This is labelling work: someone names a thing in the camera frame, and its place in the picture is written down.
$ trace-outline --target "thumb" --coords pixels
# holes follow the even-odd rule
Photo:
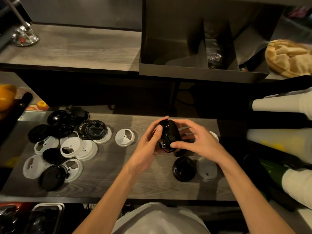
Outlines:
[[[187,143],[184,141],[176,141],[170,144],[171,148],[176,148],[176,149],[186,149],[186,150],[190,150],[193,151],[193,143]]]
[[[156,130],[154,132],[153,137],[150,139],[150,143],[156,144],[158,142],[158,140],[160,139],[161,134],[162,134],[162,126],[158,125],[158,126],[156,126]]]

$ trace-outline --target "person's right hand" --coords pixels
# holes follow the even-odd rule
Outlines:
[[[205,129],[205,127],[196,124],[189,119],[172,119],[177,123],[177,127],[189,127],[180,131],[181,135],[185,135],[182,139],[195,139],[194,143],[177,141],[170,144],[172,148],[187,149],[198,155],[221,163],[231,155],[224,147],[213,137],[213,135]]]

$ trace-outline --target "white plastic lid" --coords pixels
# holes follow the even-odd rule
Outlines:
[[[87,161],[94,158],[98,148],[96,143],[94,143],[92,140],[84,140],[83,142],[84,148],[79,154],[76,155],[76,158],[81,161]]]
[[[27,159],[24,163],[24,177],[28,179],[36,179],[40,177],[41,173],[49,166],[51,166],[51,164],[44,161],[40,155],[34,155]]]
[[[130,129],[121,129],[115,136],[116,143],[121,147],[127,147],[135,140],[135,134]]]
[[[60,153],[65,158],[75,157],[84,148],[84,142],[79,137],[68,138],[60,147]]]
[[[34,150],[38,155],[42,155],[44,151],[50,148],[56,148],[60,141],[57,138],[49,136],[45,141],[39,141],[35,144]]]
[[[62,145],[67,139],[72,138],[72,137],[79,137],[78,132],[77,132],[77,131],[73,131],[69,136],[66,136],[66,137],[64,137],[64,138],[61,138],[61,139],[60,139],[60,145]]]
[[[216,135],[216,133],[212,132],[212,131],[209,131],[214,138],[216,138],[216,140],[219,142],[219,137]]]
[[[100,144],[100,143],[106,143],[107,141],[110,140],[112,137],[112,131],[110,128],[107,126],[107,134],[104,136],[104,138],[99,139],[99,140],[93,140],[94,143]]]
[[[204,182],[212,181],[218,175],[216,163],[204,157],[200,157],[196,162],[197,173],[203,178]]]
[[[64,181],[65,183],[73,182],[80,177],[83,170],[82,162],[77,159],[69,159],[62,165],[67,169],[69,174],[68,178]]]

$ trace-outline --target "forearm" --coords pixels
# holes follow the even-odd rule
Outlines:
[[[250,233],[294,233],[265,200],[252,181],[231,156],[220,167],[240,205]]]
[[[138,177],[139,173],[126,164],[93,211],[73,234],[110,234]]]

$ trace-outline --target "wood grain surface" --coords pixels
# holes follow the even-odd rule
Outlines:
[[[141,32],[33,24],[33,46],[8,45],[0,64],[138,71]]]
[[[158,118],[91,114],[91,119],[105,122],[113,134],[107,143],[98,145],[99,151],[92,160],[83,161],[83,172],[76,181],[64,184],[57,191],[45,192],[40,189],[38,179],[26,179],[22,167],[26,159],[34,155],[34,144],[29,143],[3,187],[2,194],[22,197],[102,197],[134,152],[138,140],[147,127]],[[220,135],[216,120],[198,118],[192,120]],[[123,128],[131,129],[135,133],[135,142],[125,148],[115,143],[115,134]],[[190,182],[179,182],[172,174],[172,165],[176,159],[172,153],[156,156],[151,167],[134,185],[128,198],[235,201],[220,168],[217,178],[213,181],[203,182],[202,178],[196,175]]]

